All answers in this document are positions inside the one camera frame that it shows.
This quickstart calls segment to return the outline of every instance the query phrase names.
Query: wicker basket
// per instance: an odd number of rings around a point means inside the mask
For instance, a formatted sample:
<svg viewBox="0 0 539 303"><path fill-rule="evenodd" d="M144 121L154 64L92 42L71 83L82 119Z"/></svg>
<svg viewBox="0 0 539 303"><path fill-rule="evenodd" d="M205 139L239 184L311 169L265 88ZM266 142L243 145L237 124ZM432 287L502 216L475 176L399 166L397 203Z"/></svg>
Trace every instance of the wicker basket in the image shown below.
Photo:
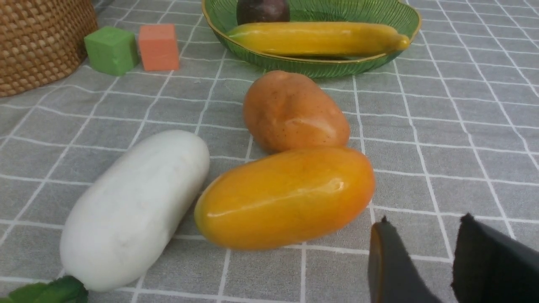
<svg viewBox="0 0 539 303"><path fill-rule="evenodd" d="M0 97L73 73L97 29L91 0L0 0Z"/></svg>

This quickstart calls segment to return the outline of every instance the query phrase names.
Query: fruit bowl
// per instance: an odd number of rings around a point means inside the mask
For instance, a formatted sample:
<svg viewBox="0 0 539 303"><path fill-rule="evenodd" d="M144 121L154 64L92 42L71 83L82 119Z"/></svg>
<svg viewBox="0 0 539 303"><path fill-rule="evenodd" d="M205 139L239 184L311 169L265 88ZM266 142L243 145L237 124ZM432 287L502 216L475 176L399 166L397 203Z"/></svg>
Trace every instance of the fruit bowl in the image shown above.
<svg viewBox="0 0 539 303"><path fill-rule="evenodd" d="M349 21L386 24L412 42L421 28L421 15L399 0L288 0L291 22ZM202 0L202 12L217 39L231 53L267 71L301 73L311 78L342 77L379 68L402 51L367 58L290 58L243 47L225 33L237 26L237 0Z"/></svg>

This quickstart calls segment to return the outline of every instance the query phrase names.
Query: brown potato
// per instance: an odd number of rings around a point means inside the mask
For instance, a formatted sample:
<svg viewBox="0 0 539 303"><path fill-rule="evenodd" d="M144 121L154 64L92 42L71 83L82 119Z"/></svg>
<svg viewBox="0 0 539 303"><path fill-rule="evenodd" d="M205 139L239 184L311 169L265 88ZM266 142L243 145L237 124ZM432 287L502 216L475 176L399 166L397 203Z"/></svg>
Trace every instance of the brown potato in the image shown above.
<svg viewBox="0 0 539 303"><path fill-rule="evenodd" d="M244 123L262 149L278 153L316 146L346 146L350 125L333 99L309 77L272 71L247 91Z"/></svg>

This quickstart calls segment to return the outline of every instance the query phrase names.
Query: fake fruit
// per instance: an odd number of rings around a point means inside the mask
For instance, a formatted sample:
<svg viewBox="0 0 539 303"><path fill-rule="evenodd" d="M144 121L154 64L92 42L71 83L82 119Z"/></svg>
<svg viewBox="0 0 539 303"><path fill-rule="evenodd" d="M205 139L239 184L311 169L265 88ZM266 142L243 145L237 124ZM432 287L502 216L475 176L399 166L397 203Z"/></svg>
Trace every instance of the fake fruit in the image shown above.
<svg viewBox="0 0 539 303"><path fill-rule="evenodd" d="M88 290L71 276L61 277L48 284L28 284L10 292L0 303L87 303Z"/></svg>
<svg viewBox="0 0 539 303"><path fill-rule="evenodd" d="M346 117L333 99L305 75L272 71L245 95L244 123L268 153L315 146L345 146Z"/></svg>
<svg viewBox="0 0 539 303"><path fill-rule="evenodd" d="M66 273L91 291L122 287L162 254L208 174L193 133L168 130L122 155L79 198L60 240Z"/></svg>
<svg viewBox="0 0 539 303"><path fill-rule="evenodd" d="M358 22L258 22L227 35L245 48L277 56L369 57L410 46L391 26Z"/></svg>
<svg viewBox="0 0 539 303"><path fill-rule="evenodd" d="M235 250L275 249L333 233L375 191L365 155L347 147L294 149L233 168L195 206L210 242Z"/></svg>
<svg viewBox="0 0 539 303"><path fill-rule="evenodd" d="M289 22L288 0L238 0L238 25L253 22Z"/></svg>

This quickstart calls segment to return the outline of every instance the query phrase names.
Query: grid pattern tablecloth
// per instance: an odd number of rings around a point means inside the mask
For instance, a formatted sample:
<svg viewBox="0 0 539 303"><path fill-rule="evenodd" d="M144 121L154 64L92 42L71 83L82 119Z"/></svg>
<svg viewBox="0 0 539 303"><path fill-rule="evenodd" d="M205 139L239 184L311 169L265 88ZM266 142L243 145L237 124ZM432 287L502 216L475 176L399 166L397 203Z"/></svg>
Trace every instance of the grid pattern tablecloth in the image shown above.
<svg viewBox="0 0 539 303"><path fill-rule="evenodd" d="M459 216L471 212L539 249L539 1L409 0L423 30L374 72L317 80L376 169L369 208L336 234L268 252L230 252L188 215L140 280L91 302L368 302L370 225L387 215L421 276L453 302ZM185 129L211 152L206 185L265 154L241 118L258 68L217 42L197 0L95 1L100 25L175 23L181 70L116 78L81 67L0 99L0 296L62 274L58 243L78 196L148 135Z"/></svg>

